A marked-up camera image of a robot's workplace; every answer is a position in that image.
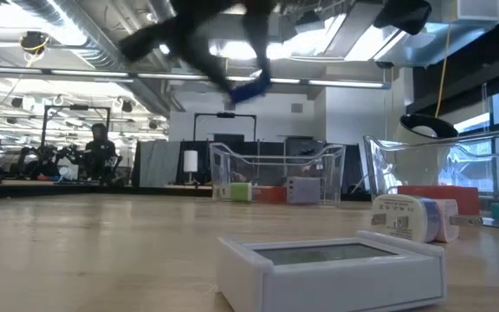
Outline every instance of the white cylinder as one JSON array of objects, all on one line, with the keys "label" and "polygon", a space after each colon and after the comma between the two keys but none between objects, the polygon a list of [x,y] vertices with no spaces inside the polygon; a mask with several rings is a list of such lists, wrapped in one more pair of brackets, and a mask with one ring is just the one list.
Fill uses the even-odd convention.
[{"label": "white cylinder", "polygon": [[198,151],[184,151],[184,172],[198,172]]}]

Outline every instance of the table surface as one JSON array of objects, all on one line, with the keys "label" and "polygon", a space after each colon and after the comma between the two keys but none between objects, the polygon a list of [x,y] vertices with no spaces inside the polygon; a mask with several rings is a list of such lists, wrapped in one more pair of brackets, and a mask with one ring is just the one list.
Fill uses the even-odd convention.
[{"label": "table surface", "polygon": [[[368,228],[369,206],[106,194],[0,199],[0,311],[232,311],[215,284],[217,237],[353,237]],[[443,247],[448,302],[420,311],[499,311],[499,229],[466,228]]]}]

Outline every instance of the ceiling pipe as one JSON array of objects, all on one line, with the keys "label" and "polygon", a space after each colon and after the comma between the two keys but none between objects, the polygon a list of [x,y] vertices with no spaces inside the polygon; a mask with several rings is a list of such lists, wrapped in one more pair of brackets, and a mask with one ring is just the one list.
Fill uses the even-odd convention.
[{"label": "ceiling pipe", "polygon": [[[122,70],[126,67],[122,55],[111,40],[76,1],[13,0],[13,3],[56,27],[66,27],[72,22],[87,38],[85,46],[89,49],[95,48],[94,50],[75,51],[74,53],[94,68]],[[131,90],[149,112],[168,117],[170,109],[162,104],[162,100],[143,81],[135,80],[134,83],[120,85]]]},{"label": "ceiling pipe", "polygon": [[[132,6],[125,2],[124,0],[108,0],[109,8],[113,11],[113,13],[119,18],[120,23],[125,27],[128,34],[133,34],[137,29],[142,29],[144,25],[139,21],[138,17],[134,13]],[[158,68],[163,68],[166,71],[170,71],[171,68],[169,66],[169,62],[165,59],[160,50],[154,49],[153,52],[149,55],[150,61],[156,65]],[[164,101],[170,108],[175,109],[179,112],[185,112],[184,107],[178,103],[178,101],[174,98],[173,94],[170,92],[164,91],[166,86],[169,83],[167,81],[160,81],[159,88],[161,90],[158,93],[158,96]]]}]

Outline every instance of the transparent container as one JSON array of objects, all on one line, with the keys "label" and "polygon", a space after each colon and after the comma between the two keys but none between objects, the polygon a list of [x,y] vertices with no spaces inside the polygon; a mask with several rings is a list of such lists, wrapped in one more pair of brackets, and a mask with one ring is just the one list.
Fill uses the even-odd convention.
[{"label": "transparent container", "polygon": [[241,155],[225,144],[212,143],[213,198],[338,205],[345,151],[342,145],[329,145],[316,155],[308,156]]},{"label": "transparent container", "polygon": [[499,199],[499,131],[414,146],[364,140],[373,198],[397,193],[400,185],[456,185]]}]

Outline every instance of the ceiling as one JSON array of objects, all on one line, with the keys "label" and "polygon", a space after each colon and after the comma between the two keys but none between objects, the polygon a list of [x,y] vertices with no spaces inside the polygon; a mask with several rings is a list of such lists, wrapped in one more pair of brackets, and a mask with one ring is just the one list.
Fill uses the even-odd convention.
[{"label": "ceiling", "polygon": [[[48,1],[49,5],[33,7],[35,5],[32,3],[45,1]],[[33,68],[127,70],[194,75],[186,64],[164,54],[164,49],[155,49],[147,58],[134,64],[125,64],[118,55],[116,43],[120,39],[136,29],[155,23],[156,15],[162,13],[155,10],[155,3],[159,1],[161,0],[12,0],[15,4],[0,6],[0,67],[23,68],[30,65]],[[434,7],[429,20],[431,27],[425,28],[422,37],[420,36],[423,38],[420,40],[423,42],[421,46],[418,46],[412,37],[401,34],[397,29],[375,29],[371,26],[373,19],[382,9],[382,0],[281,1],[269,21],[269,37],[272,42],[269,46],[269,57],[272,61],[273,76],[304,80],[390,82],[392,76],[380,69],[374,60],[394,61],[396,65],[403,66],[416,66],[414,62],[417,60],[421,61],[418,64],[421,66],[427,65],[425,62],[435,63],[444,51],[438,39],[445,38],[447,29],[436,27],[446,23],[444,11],[441,9],[442,0],[429,1]],[[492,3],[496,0],[479,1]],[[60,17],[59,20],[51,20],[47,14],[43,14],[48,7],[54,10],[52,18],[56,14]],[[306,27],[312,25],[314,28],[298,34],[297,30],[301,29],[295,27],[296,21],[310,10],[316,13],[321,22],[306,24]],[[243,46],[244,35],[239,22],[243,8],[235,7],[225,13],[205,24],[202,31],[212,39],[210,49],[224,57],[223,65],[228,75],[250,76],[256,72],[256,67],[251,50],[248,55],[248,47]],[[467,21],[460,21],[460,24],[467,24]],[[471,29],[478,30],[476,36],[480,36],[483,32],[479,29],[485,32],[496,24],[497,22],[492,21],[471,26]],[[50,41],[42,57],[23,52],[19,39],[26,31],[49,34]],[[434,43],[424,44],[425,38],[434,38]],[[451,42],[451,52],[474,39],[470,36],[464,40],[463,36],[456,35]],[[234,43],[237,44],[235,53],[229,55],[229,47]],[[432,53],[426,55],[421,49]],[[104,59],[90,58],[92,51],[104,51],[103,56],[98,56]],[[410,58],[410,52],[418,57]],[[320,87],[289,85],[275,85],[271,90],[274,93],[307,94],[310,99],[320,91]],[[40,129],[40,107],[52,104],[58,99],[57,102],[63,100],[64,106],[81,103],[93,107],[110,107],[112,118],[116,120],[112,123],[112,130],[128,133],[132,139],[166,138],[166,122],[161,122],[156,130],[148,129],[148,122],[164,120],[172,110],[184,110],[182,103],[176,101],[175,97],[175,94],[183,92],[207,93],[215,92],[215,88],[204,81],[138,78],[132,81],[102,81],[93,77],[75,77],[64,81],[62,77],[48,75],[23,77],[19,80],[17,75],[0,73],[0,131],[5,131],[5,135],[28,134],[34,137],[34,133]],[[14,97],[24,98],[24,103],[29,106],[26,109],[12,107],[10,100]],[[122,101],[131,101],[134,104],[130,114],[121,111]],[[97,113],[89,111],[65,114],[66,118],[54,112],[55,118],[49,124],[51,131],[60,134],[77,131],[83,135],[82,131],[87,130],[90,124],[100,118]],[[15,115],[19,117],[17,123],[8,127],[7,118]],[[81,126],[71,126],[66,119],[81,119]]]}]

